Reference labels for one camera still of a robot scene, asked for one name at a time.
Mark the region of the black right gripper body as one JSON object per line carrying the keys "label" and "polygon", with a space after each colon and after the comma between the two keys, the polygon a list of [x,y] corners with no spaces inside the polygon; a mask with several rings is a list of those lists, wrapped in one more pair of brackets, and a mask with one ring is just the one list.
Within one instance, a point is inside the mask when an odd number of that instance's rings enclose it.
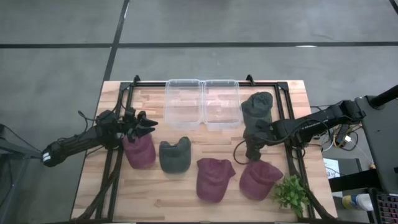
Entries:
{"label": "black right gripper body", "polygon": [[268,122],[259,120],[258,126],[257,122],[250,121],[245,126],[245,142],[247,146],[273,146],[275,144]]}

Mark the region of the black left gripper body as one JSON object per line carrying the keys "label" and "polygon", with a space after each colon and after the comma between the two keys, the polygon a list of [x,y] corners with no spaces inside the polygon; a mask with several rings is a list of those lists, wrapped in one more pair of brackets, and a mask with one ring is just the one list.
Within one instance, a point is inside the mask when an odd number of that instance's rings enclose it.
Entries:
{"label": "black left gripper body", "polygon": [[137,139],[136,126],[139,124],[139,119],[136,116],[136,109],[128,107],[125,109],[122,121],[117,125],[117,133],[123,134],[131,143],[135,143]]}

